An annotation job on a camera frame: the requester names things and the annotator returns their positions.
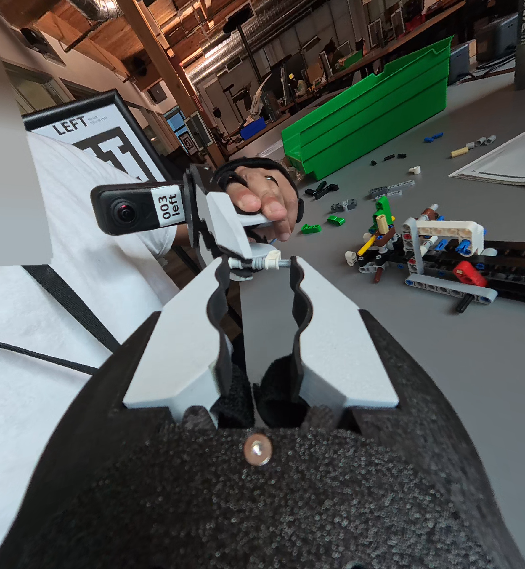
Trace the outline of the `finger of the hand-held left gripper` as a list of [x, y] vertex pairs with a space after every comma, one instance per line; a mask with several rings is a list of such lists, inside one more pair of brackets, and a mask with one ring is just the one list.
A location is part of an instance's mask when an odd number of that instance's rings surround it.
[[230, 280], [251, 281], [255, 273], [265, 270], [264, 260], [272, 252], [278, 251], [271, 244], [251, 242], [252, 259], [242, 260], [229, 257]]
[[252, 249], [229, 195], [202, 195], [202, 268], [227, 255], [252, 261]]

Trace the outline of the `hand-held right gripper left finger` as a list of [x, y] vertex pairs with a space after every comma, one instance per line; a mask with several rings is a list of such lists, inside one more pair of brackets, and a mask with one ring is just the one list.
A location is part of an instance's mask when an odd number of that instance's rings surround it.
[[213, 260], [168, 302], [124, 395], [127, 408], [167, 407], [182, 421], [204, 407], [214, 421], [246, 420], [246, 380], [233, 380], [227, 337], [229, 259]]

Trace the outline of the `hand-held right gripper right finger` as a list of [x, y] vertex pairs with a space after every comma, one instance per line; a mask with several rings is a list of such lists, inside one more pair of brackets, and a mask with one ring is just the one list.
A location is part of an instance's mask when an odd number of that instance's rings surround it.
[[359, 308], [301, 257], [292, 257], [290, 286], [298, 325], [291, 394], [335, 415], [347, 407], [395, 408], [399, 398]]

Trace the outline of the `lego truck chassis assembly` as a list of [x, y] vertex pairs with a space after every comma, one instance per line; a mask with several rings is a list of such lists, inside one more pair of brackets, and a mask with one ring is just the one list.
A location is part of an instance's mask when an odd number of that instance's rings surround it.
[[380, 197], [364, 241], [354, 266], [375, 282], [391, 266], [407, 270], [409, 287], [455, 298], [459, 314], [497, 297], [525, 303], [525, 242], [488, 240], [482, 225], [445, 220], [437, 204], [398, 226]]

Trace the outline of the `black angled lego beam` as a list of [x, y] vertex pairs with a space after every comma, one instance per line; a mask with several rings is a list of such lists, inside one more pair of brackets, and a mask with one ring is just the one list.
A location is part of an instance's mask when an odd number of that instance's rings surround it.
[[305, 195], [312, 197], [314, 200], [319, 200], [321, 197], [329, 194], [330, 192], [338, 191], [338, 185], [335, 183], [328, 183], [326, 180], [321, 181], [316, 188], [308, 188], [304, 191]]

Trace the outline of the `person's left hand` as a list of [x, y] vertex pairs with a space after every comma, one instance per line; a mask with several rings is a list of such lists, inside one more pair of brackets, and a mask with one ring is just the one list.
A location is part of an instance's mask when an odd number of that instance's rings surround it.
[[288, 179], [278, 170], [236, 168], [244, 184], [230, 181], [226, 192], [236, 208], [245, 213], [262, 213], [273, 224], [251, 228], [253, 234], [267, 239], [287, 241], [299, 212], [298, 195]]

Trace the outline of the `black framed sign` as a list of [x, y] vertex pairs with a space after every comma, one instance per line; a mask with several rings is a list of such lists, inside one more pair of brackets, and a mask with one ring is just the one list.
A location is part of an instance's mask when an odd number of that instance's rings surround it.
[[27, 131], [74, 145], [140, 182], [173, 181], [117, 90], [27, 114], [23, 121]]

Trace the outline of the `person's white shirt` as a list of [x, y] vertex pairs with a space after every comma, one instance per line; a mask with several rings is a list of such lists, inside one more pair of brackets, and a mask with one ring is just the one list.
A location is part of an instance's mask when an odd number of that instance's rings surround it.
[[[158, 260], [176, 227], [111, 237], [95, 220], [94, 187], [136, 181], [58, 140], [27, 133], [53, 245], [50, 266], [119, 342], [178, 288]], [[0, 342], [100, 367], [108, 351], [21, 267], [0, 267]], [[0, 349], [0, 544], [41, 453], [85, 374]]]

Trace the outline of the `green plastic bin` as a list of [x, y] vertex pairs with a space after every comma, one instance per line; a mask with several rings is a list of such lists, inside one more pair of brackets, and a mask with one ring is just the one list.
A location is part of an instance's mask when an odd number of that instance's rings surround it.
[[291, 164], [323, 179], [443, 111], [452, 38], [387, 63], [285, 128]]

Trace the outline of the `open instruction booklet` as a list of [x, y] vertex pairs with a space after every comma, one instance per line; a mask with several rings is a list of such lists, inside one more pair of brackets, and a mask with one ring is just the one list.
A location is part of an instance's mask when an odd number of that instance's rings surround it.
[[449, 176], [525, 186], [525, 132]]

